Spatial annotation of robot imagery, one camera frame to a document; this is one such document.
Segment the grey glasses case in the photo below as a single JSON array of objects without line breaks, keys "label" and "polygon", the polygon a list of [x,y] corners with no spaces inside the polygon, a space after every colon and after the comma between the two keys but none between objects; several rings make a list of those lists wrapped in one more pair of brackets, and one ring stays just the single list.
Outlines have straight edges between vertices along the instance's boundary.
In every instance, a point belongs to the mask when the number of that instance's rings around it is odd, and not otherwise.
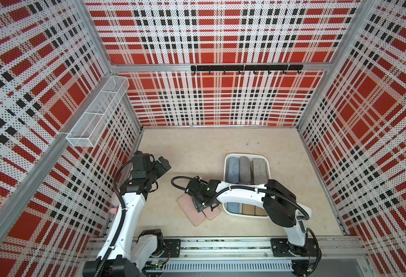
[{"label": "grey glasses case", "polygon": [[251,180],[250,160],[242,156],[239,158],[239,181],[242,184],[251,184]]}]

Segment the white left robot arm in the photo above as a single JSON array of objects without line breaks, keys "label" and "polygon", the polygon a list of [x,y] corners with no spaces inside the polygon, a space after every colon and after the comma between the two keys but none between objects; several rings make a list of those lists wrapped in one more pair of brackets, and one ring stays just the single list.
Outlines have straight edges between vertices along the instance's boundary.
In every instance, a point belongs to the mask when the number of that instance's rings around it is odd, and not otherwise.
[{"label": "white left robot arm", "polygon": [[137,151],[126,164],[132,165],[130,177],[120,187],[113,182],[119,204],[113,225],[97,258],[85,263],[83,277],[139,277],[148,259],[164,252],[160,229],[144,230],[135,246],[132,243],[141,211],[154,192],[152,185],[171,169],[169,161]]}]

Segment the grey rectangular box case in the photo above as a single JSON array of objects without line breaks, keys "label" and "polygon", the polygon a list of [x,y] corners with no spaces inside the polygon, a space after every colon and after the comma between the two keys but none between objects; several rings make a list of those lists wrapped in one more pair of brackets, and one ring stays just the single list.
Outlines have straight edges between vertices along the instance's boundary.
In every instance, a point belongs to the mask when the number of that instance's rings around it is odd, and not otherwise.
[{"label": "grey rectangular box case", "polygon": [[254,184],[266,184],[268,180],[266,161],[264,159],[253,159],[252,165]]}]

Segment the blue glasses case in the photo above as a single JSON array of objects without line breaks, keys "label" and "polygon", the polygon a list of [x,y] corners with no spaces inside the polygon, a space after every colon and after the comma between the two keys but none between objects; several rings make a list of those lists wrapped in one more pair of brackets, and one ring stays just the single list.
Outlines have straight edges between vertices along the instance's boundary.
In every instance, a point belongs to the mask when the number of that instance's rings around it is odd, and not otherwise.
[{"label": "blue glasses case", "polygon": [[229,213],[232,213],[232,214],[241,214],[242,213],[242,205],[240,203],[227,203],[226,209]]},{"label": "blue glasses case", "polygon": [[239,183],[239,158],[229,157],[227,162],[227,178],[228,183]]}]

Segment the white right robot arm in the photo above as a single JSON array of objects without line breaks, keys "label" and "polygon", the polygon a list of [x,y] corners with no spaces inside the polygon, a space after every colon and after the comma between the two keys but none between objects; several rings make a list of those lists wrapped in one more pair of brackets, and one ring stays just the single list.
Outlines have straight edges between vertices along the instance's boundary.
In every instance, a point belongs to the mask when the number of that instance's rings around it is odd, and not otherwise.
[{"label": "white right robot arm", "polygon": [[313,231],[304,222],[313,217],[309,207],[299,204],[296,196],[276,180],[265,184],[240,185],[220,180],[204,181],[198,176],[172,178],[173,187],[191,196],[203,208],[214,208],[225,203],[239,203],[262,208],[269,219],[284,229],[288,252],[295,257],[315,257],[320,261],[322,253]]}]

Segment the pink glasses case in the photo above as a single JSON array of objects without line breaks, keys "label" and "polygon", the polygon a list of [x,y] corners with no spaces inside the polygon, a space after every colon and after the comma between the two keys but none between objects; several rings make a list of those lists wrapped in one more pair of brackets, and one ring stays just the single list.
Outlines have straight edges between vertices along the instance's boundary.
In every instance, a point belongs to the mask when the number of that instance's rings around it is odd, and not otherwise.
[{"label": "pink glasses case", "polygon": [[182,195],[177,202],[193,226],[197,227],[205,221],[206,216],[203,212],[197,211],[191,196]]},{"label": "pink glasses case", "polygon": [[219,207],[215,207],[214,209],[212,209],[211,207],[207,207],[202,212],[204,213],[204,215],[208,220],[213,220],[214,218],[219,216],[220,209]]}]

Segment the beige glasses case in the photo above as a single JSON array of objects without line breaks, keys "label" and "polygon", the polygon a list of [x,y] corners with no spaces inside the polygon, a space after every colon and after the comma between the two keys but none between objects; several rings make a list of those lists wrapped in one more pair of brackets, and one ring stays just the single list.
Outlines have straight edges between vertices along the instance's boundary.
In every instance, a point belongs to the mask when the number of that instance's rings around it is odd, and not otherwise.
[{"label": "beige glasses case", "polygon": [[255,216],[255,206],[249,205],[249,204],[243,204],[242,205],[242,214]]}]

